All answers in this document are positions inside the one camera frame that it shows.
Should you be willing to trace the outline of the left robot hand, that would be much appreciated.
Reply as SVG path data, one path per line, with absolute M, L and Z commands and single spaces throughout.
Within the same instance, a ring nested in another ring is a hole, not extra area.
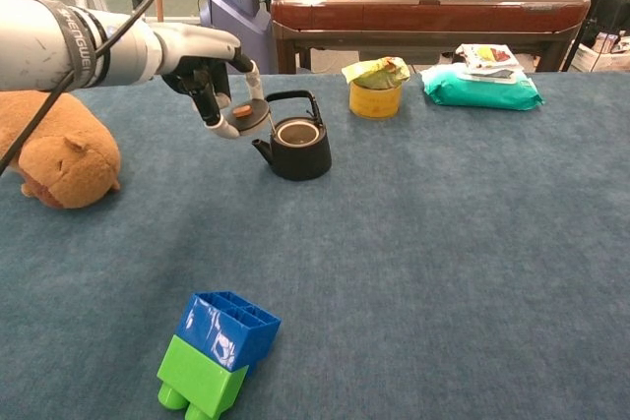
M 259 68 L 243 51 L 233 34 L 204 27 L 155 23 L 151 25 L 161 46 L 157 75 L 174 91 L 192 98 L 205 126 L 225 139 L 237 139 L 262 130 L 271 118 Z M 244 75 L 251 113 L 234 115 L 227 66 Z

